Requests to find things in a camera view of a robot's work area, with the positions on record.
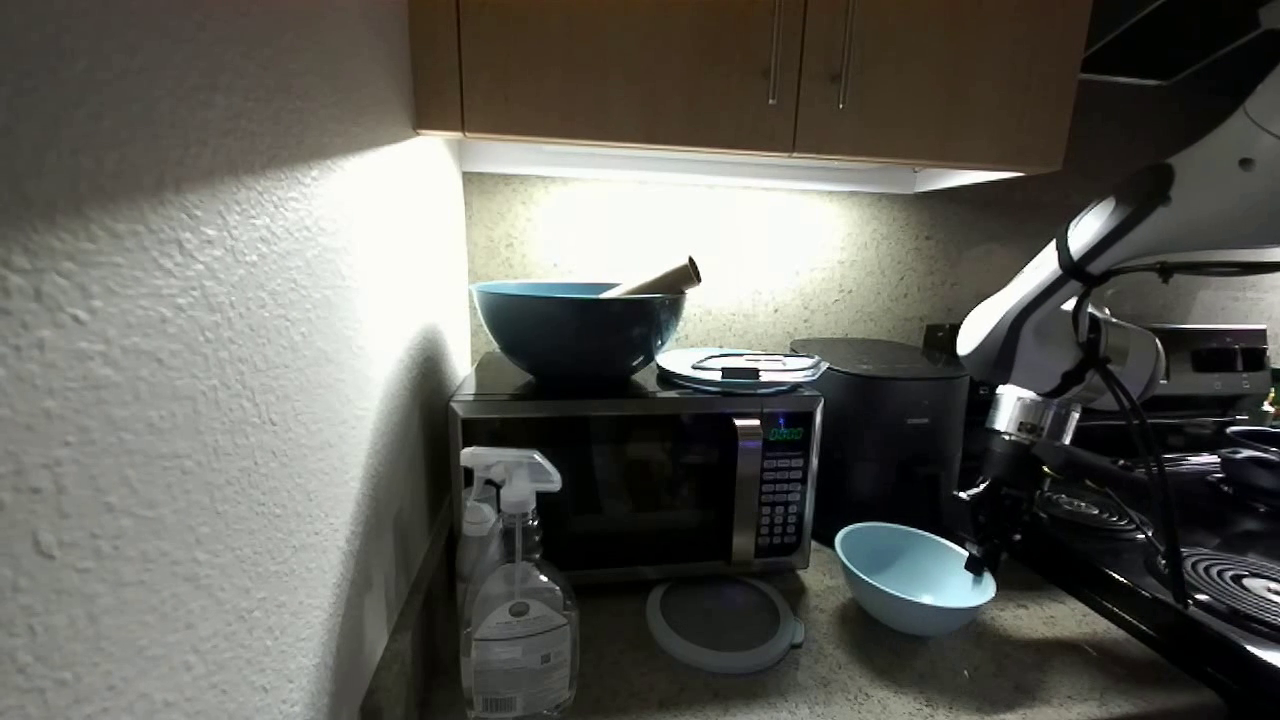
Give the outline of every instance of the wooden cabinet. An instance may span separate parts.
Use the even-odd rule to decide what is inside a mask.
[[[795,152],[1056,167],[1088,0],[806,0]]]
[[[1088,0],[413,0],[419,124],[1056,167]]]

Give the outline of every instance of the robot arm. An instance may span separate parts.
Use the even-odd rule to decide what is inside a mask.
[[[1064,306],[1119,271],[1280,267],[1280,66],[1202,138],[1088,204],[1058,238],[974,305],[956,336],[969,375],[999,382],[986,417],[986,465],[956,495],[973,509],[973,568],[994,568],[1041,489],[1037,443],[1070,435],[1084,391],[1081,310]],[[1161,343],[1108,324],[1098,356],[1145,397]]]

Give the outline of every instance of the blue bowl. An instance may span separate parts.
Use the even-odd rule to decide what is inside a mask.
[[[600,294],[612,285],[470,285],[497,349],[539,382],[624,382],[671,339],[684,292]]]
[[[990,570],[973,575],[960,544],[906,522],[842,522],[834,554],[855,605],[902,636],[948,636],[994,597]]]

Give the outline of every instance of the microwave control panel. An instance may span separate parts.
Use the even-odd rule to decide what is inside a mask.
[[[777,417],[764,422],[760,452],[760,514],[757,553],[792,554],[806,541],[806,493],[810,493],[810,417]]]

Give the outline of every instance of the microwave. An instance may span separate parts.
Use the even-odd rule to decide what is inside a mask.
[[[539,387],[485,356],[450,391],[461,446],[535,446],[564,489],[535,498],[539,553],[572,583],[783,570],[806,565],[825,399],[806,387],[716,397],[651,367],[612,391]]]

